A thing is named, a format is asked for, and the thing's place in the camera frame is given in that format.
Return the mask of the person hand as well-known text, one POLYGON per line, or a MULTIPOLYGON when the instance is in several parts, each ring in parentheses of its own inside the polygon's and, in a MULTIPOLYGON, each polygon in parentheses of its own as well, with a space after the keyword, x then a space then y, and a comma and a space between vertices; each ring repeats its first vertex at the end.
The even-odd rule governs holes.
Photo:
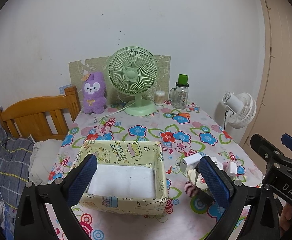
POLYGON ((287 230, 290 229, 291 224, 292 224, 292 205, 286 203, 279 218, 281 237, 287 230))

